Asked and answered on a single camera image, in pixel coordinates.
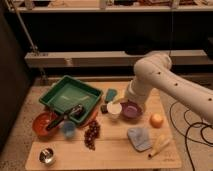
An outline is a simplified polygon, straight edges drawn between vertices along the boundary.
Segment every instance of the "small metal cup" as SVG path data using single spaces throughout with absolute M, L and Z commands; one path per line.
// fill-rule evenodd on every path
M 51 148 L 45 148 L 40 152 L 39 161 L 45 165 L 51 165 L 55 161 L 54 152 Z

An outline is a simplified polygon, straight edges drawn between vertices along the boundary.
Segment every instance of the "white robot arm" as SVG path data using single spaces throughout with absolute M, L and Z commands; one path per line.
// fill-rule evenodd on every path
M 143 105 L 151 89 L 156 87 L 213 124 L 213 91 L 175 75 L 170 71 L 171 66 L 169 56 L 161 53 L 137 61 L 126 98 Z

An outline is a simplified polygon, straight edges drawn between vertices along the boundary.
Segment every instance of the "speckled countertop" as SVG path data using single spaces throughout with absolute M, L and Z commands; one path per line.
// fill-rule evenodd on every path
M 46 92 L 49 86 L 32 86 L 22 109 L 17 117 L 8 141 L 0 156 L 0 171 L 25 171 L 25 163 L 36 135 L 32 131 L 33 119 L 44 110 L 44 106 L 38 101 L 39 97 Z M 160 92 L 161 100 L 168 116 L 171 104 L 175 102 L 170 96 Z M 182 132 L 186 131 L 187 124 L 183 122 L 183 113 L 186 107 L 178 103 L 173 108 L 174 120 L 178 128 Z M 198 121 L 199 117 L 191 112 L 189 120 Z M 187 157 L 184 145 L 184 138 L 180 136 L 171 126 L 173 135 L 176 139 L 177 147 L 182 158 L 183 166 L 181 169 L 168 169 L 167 171 L 190 171 L 191 165 Z M 190 136 L 199 139 L 198 130 L 192 130 Z M 213 139 L 213 134 L 208 135 L 210 140 Z M 196 166 L 196 171 L 211 171 L 213 170 L 213 148 L 198 145 L 189 142 L 189 148 L 192 151 L 192 158 Z

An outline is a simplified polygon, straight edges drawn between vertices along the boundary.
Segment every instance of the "green plastic tray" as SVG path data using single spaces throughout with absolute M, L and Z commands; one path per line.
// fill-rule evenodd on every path
M 80 118 L 70 118 L 79 125 L 84 122 L 100 100 L 101 95 L 101 90 L 66 75 L 46 92 L 39 99 L 39 102 L 54 108 L 54 111 L 59 115 L 77 104 L 82 104 L 86 109 L 84 115 Z

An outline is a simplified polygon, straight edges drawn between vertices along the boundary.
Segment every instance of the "blue object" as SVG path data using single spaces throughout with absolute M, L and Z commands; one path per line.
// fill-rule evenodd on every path
M 75 134 L 75 129 L 75 123 L 73 123 L 72 121 L 64 121 L 64 124 L 61 127 L 61 132 L 66 138 L 71 138 Z
M 114 97 L 117 95 L 117 90 L 108 89 L 105 97 L 105 103 L 113 101 Z

